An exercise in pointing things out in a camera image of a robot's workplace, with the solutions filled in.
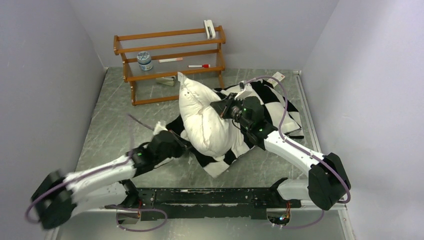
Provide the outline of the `green white stapler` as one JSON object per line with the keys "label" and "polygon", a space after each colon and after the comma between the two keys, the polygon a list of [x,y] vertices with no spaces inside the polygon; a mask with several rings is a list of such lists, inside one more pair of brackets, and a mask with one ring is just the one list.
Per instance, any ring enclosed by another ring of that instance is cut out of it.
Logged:
{"label": "green white stapler", "polygon": [[166,85],[166,86],[175,86],[176,77],[175,76],[166,76],[166,77],[158,77],[155,79],[158,84]]}

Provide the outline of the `white pillow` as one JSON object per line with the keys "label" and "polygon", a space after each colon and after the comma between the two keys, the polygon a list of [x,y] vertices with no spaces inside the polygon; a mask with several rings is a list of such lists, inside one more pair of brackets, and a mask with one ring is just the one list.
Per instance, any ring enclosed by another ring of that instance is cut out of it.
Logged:
{"label": "white pillow", "polygon": [[241,144],[241,133],[210,105],[221,98],[206,85],[178,72],[179,112],[188,140],[201,154],[223,156]]}

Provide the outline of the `small white green box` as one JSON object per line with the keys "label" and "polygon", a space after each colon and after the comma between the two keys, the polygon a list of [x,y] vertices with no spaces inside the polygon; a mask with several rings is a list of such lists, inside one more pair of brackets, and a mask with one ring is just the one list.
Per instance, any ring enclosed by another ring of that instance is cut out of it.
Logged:
{"label": "small white green box", "polygon": [[279,83],[281,83],[286,76],[282,74],[281,72],[277,71],[272,75],[272,78],[268,78],[266,81],[270,83],[273,87],[277,86]]}

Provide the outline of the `wooden shelf rack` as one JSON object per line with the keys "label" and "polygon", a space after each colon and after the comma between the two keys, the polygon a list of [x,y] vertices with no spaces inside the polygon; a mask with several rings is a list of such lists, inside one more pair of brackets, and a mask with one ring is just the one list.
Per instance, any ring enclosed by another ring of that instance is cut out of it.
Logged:
{"label": "wooden shelf rack", "polygon": [[[156,78],[176,76],[178,72],[185,75],[215,73],[220,87],[224,87],[223,71],[226,62],[223,45],[226,34],[223,26],[215,26],[215,39],[207,39],[204,28],[173,30],[134,35],[115,35],[113,52],[121,57],[123,80],[129,83],[130,99],[133,106],[174,101],[178,95],[162,97],[138,97],[138,83],[152,81]],[[149,52],[153,68],[142,71],[137,61],[139,52]],[[182,57],[182,61],[159,63],[158,60]],[[211,65],[210,68],[187,68],[188,65]]]}

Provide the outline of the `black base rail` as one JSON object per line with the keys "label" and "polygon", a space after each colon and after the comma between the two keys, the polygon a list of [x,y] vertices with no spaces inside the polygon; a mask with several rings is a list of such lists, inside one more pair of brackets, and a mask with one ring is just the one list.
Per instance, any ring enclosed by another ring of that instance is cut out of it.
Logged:
{"label": "black base rail", "polygon": [[301,201],[284,200],[275,189],[251,188],[138,188],[127,192],[117,206],[141,209],[141,220],[238,218],[267,219],[270,209],[300,208]]}

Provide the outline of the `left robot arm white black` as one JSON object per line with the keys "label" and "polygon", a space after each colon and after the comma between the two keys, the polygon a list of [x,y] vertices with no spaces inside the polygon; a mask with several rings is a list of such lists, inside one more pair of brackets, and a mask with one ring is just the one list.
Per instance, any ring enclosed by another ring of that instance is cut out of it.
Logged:
{"label": "left robot arm white black", "polygon": [[189,141],[173,131],[161,130],[150,141],[110,162],[67,174],[52,171],[32,194],[25,218],[51,230],[96,207],[129,208],[138,202],[139,196],[132,178],[181,157],[191,147]]}

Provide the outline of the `white marker red cap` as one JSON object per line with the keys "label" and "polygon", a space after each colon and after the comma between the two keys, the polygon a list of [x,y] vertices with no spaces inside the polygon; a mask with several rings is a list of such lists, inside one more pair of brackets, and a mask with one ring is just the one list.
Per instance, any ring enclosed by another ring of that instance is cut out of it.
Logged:
{"label": "white marker red cap", "polygon": [[187,68],[189,69],[207,69],[210,68],[210,64],[201,64],[201,65],[188,65]]}

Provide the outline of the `black white checkered pillowcase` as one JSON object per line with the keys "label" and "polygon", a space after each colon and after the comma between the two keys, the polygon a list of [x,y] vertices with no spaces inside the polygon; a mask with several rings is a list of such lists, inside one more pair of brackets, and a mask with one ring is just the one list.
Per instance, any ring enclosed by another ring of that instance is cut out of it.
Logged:
{"label": "black white checkered pillowcase", "polygon": [[[274,86],[265,80],[252,82],[251,86],[253,88],[253,92],[250,96],[257,97],[259,99],[260,104],[264,107],[264,118],[269,123],[275,127],[281,127],[281,131],[292,139],[303,139],[305,137],[299,110],[291,102],[286,102],[285,98],[274,89]],[[226,88],[214,88],[212,90],[222,100],[230,93],[238,93],[240,88],[238,85],[233,85]],[[196,160],[213,178],[217,178],[219,175],[224,173],[239,157],[245,155],[255,147],[252,143],[250,143],[245,133],[242,132],[238,123],[231,124],[240,131],[241,144],[228,150],[224,155],[219,157],[207,156],[200,153],[192,145],[193,148],[191,149],[191,152],[194,154]],[[190,142],[180,114],[176,119],[167,123],[166,127],[168,130],[173,131],[184,140]]]}

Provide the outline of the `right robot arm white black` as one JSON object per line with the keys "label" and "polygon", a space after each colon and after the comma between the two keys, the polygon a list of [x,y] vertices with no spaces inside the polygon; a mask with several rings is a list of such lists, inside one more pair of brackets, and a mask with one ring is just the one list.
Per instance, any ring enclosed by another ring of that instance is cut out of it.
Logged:
{"label": "right robot arm white black", "polygon": [[336,203],[350,201],[351,185],[340,157],[311,150],[289,139],[265,119],[265,108],[257,97],[239,100],[231,93],[210,106],[220,118],[238,123],[250,143],[284,158],[306,175],[306,179],[281,180],[271,186],[278,199],[312,201],[324,211]]}

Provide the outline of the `white marker pink cap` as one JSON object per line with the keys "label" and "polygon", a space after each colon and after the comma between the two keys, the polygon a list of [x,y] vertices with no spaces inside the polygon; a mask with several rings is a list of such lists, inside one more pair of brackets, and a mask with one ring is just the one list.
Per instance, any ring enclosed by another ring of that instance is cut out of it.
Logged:
{"label": "white marker pink cap", "polygon": [[178,62],[178,61],[182,61],[182,60],[183,60],[182,57],[174,57],[174,58],[159,59],[158,62],[159,63],[170,63],[170,62]]}

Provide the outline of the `blue white round jar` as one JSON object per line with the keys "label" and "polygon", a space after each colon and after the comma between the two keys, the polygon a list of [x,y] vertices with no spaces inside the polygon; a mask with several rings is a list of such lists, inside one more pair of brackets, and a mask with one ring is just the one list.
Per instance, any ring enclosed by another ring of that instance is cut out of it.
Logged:
{"label": "blue white round jar", "polygon": [[150,71],[153,68],[152,58],[149,52],[140,51],[136,59],[142,71]]}

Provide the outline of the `white clip on rack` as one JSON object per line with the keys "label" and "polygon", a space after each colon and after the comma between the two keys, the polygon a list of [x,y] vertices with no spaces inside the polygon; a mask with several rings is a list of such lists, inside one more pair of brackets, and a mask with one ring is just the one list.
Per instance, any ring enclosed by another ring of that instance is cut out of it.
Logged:
{"label": "white clip on rack", "polygon": [[213,25],[213,21],[210,20],[210,19],[204,20],[203,25],[204,25],[204,29],[205,29],[205,33],[206,33],[206,38],[208,40],[215,39],[216,38],[216,31],[215,31],[215,27]]}

